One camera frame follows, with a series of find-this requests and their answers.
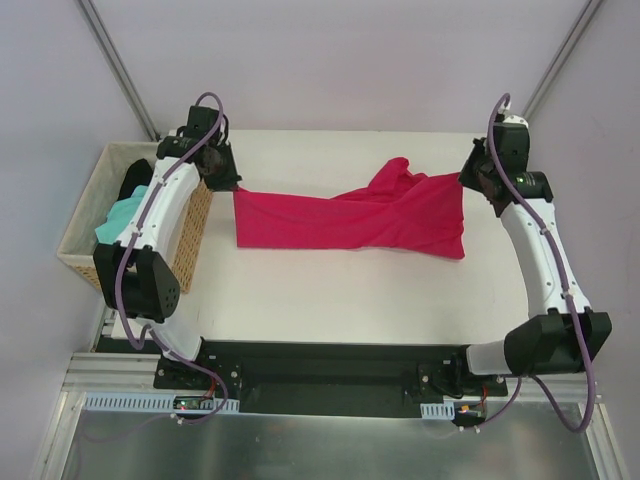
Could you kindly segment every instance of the black mounting bracket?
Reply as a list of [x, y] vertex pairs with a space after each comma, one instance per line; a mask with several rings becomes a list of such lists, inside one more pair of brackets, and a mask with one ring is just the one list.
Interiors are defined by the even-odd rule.
[[[460, 352], [459, 346], [204, 341], [195, 363], [217, 373], [245, 413], [419, 418], [420, 404], [441, 403], [449, 391], [507, 395], [495, 376], [460, 375], [454, 360]], [[158, 362], [155, 388], [210, 386], [206, 374], [164, 357]]]

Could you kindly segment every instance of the red cloth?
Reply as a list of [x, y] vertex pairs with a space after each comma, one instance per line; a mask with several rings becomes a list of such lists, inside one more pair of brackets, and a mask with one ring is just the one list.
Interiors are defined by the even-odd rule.
[[234, 192], [238, 247], [391, 247], [464, 257], [457, 174], [428, 177], [394, 158], [366, 188], [337, 197]]

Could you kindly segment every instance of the white tabletop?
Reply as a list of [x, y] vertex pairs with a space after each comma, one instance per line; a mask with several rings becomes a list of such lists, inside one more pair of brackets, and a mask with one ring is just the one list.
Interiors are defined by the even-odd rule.
[[[253, 191], [334, 196], [364, 187], [393, 157], [413, 173], [459, 171], [473, 134], [233, 131]], [[524, 282], [489, 203], [464, 191], [465, 259], [386, 249], [238, 249], [233, 200], [214, 195], [191, 293], [180, 299], [210, 340], [464, 344], [527, 320]], [[113, 337], [124, 332], [116, 324]]]

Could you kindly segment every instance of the aluminum frame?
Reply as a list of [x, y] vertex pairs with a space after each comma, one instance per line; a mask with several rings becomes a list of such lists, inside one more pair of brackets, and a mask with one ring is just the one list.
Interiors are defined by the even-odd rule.
[[[153, 388], [153, 378], [159, 355], [77, 353], [69, 364], [54, 416], [38, 457], [33, 478], [59, 480], [71, 450], [73, 436], [78, 425], [87, 392], [112, 393], [167, 393], [191, 395], [185, 390]], [[578, 404], [586, 396], [583, 375], [549, 376], [545, 380], [561, 403]], [[508, 379], [513, 391], [515, 380]], [[535, 382], [525, 380], [517, 399], [519, 403], [544, 401], [545, 397]], [[505, 399], [491, 399], [504, 402]], [[598, 392], [593, 420], [587, 430], [591, 454], [601, 479], [626, 480], [629, 475], [613, 434], [603, 395]]]

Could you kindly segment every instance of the white wall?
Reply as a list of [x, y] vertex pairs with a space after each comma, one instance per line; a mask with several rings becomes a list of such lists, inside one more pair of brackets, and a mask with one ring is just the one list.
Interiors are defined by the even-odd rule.
[[241, 129], [475, 132], [585, 0], [96, 0], [158, 128], [215, 90]]
[[104, 144], [143, 139], [70, 0], [0, 2], [0, 478], [27, 478], [98, 294], [55, 258]]
[[632, 478], [640, 478], [640, 3], [609, 0], [532, 124], [562, 240], [613, 334], [596, 360]]

